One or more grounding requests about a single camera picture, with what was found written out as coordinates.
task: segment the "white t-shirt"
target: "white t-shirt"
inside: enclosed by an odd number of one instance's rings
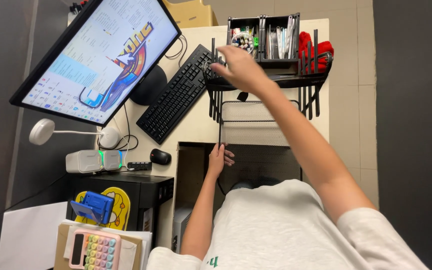
[[[157,247],[148,270],[427,269],[378,211],[358,208],[335,225],[299,180],[230,191],[204,260]]]

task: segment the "desk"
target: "desk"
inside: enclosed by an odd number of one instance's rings
[[[182,63],[187,57],[196,49],[199,44],[202,44],[208,49],[211,49],[211,38],[216,39],[216,46],[223,46],[226,44],[227,26],[213,26],[213,27],[199,27],[199,28],[183,28],[182,33],[188,40],[188,50]],[[329,40],[329,19],[307,20],[300,22],[300,31],[313,34],[313,30],[318,29],[318,39],[320,41]],[[168,55],[174,55],[181,48],[181,43],[176,42],[170,50]],[[162,58],[159,61],[159,66],[166,73],[166,77],[171,79],[174,74],[179,70],[177,59]],[[298,100],[297,89],[285,89],[285,95],[288,99]],[[329,82],[328,80],[323,85],[320,91],[320,117],[314,117],[311,123],[322,134],[322,136],[329,142]],[[240,90],[230,91],[224,93],[225,101],[235,101]],[[248,100],[259,100],[254,95],[249,95]],[[140,106],[135,104],[130,99],[126,102],[126,109],[128,111],[130,133],[139,139],[139,145],[135,150],[129,151],[125,161],[128,162],[147,162],[149,161],[149,153],[154,148],[159,148],[168,152],[172,156],[172,161],[169,165],[162,166],[153,164],[153,170],[150,172],[134,172],[136,174],[151,174],[161,176],[172,176],[176,178],[177,163],[178,163],[178,148],[179,142],[198,142],[198,143],[217,143],[219,139],[219,124],[209,117],[209,96],[205,91],[201,98],[193,105],[190,111],[186,114],[183,120],[173,130],[173,132],[166,138],[162,145],[157,144],[151,139],[144,131],[137,125],[136,121],[145,112],[147,106]],[[124,110],[120,109],[115,115],[117,125],[121,129],[122,135],[128,134],[126,116]],[[108,126],[117,129],[115,121],[109,122]],[[157,227],[157,240],[158,246],[171,248],[173,214],[174,214],[174,201],[176,197],[177,179],[174,182],[174,197],[160,206],[159,222]]]

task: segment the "yellow mouse pad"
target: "yellow mouse pad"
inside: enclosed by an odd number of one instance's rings
[[[114,206],[108,224],[99,224],[101,227],[122,230],[125,231],[128,226],[129,210],[131,208],[131,202],[129,201],[128,194],[119,187],[109,187],[101,194],[106,195],[114,199]],[[80,192],[75,201],[81,203],[86,195],[86,191]],[[92,219],[77,216],[74,220],[76,222],[96,225],[96,222]]]

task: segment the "black keyboard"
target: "black keyboard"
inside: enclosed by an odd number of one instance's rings
[[[206,89],[201,71],[205,61],[211,62],[211,51],[200,44],[136,122],[158,144],[164,142]]]

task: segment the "hand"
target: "hand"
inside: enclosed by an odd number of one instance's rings
[[[226,164],[227,166],[231,166],[234,164],[234,161],[228,157],[234,157],[234,154],[231,151],[225,150],[225,145],[228,144],[221,144],[219,149],[218,143],[214,145],[213,151],[211,151],[211,154],[209,154],[209,166],[207,175],[218,178],[221,171],[223,171],[224,164]]]
[[[211,68],[233,86],[259,96],[270,88],[269,85],[274,84],[247,51],[235,46],[222,46],[217,49],[224,54],[229,69],[219,63],[211,64]]]

